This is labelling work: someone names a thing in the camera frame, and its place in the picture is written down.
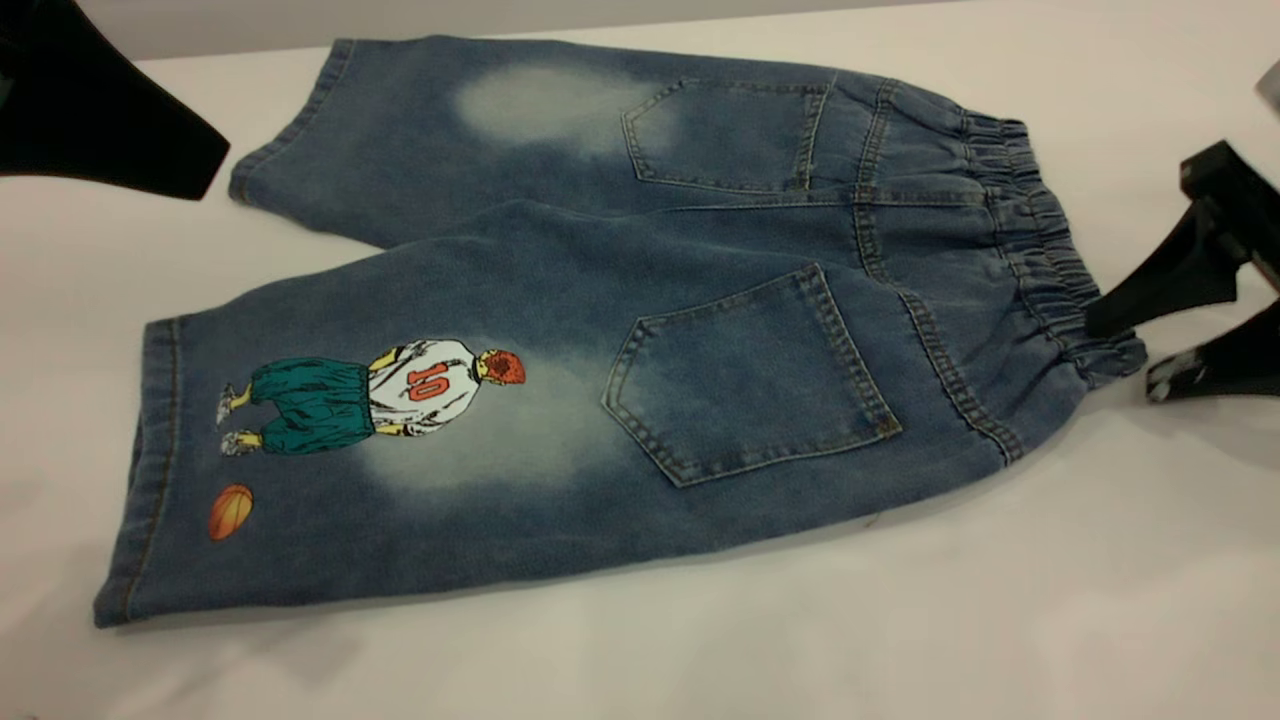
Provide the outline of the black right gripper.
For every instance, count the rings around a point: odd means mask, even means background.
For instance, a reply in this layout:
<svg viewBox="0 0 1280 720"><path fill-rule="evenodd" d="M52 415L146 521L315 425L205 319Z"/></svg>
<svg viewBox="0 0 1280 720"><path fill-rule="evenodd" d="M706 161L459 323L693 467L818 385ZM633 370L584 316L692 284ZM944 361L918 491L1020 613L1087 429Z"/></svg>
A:
<svg viewBox="0 0 1280 720"><path fill-rule="evenodd" d="M1194 307L1233 302L1236 274L1252 264L1279 287L1277 191L1228 141L1180 165L1190 205L1162 243L1085 310L1094 338L1129 332ZM1279 396L1279 304L1146 375L1151 404L1221 396Z"/></svg>

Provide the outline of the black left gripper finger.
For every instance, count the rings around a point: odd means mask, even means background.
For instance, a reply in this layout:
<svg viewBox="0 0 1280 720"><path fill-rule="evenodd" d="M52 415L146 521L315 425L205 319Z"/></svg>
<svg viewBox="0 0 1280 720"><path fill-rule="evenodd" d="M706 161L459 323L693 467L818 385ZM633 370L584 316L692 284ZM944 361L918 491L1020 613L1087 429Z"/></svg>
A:
<svg viewBox="0 0 1280 720"><path fill-rule="evenodd" d="M228 140L120 54L74 1L1 4L1 173L189 201Z"/></svg>

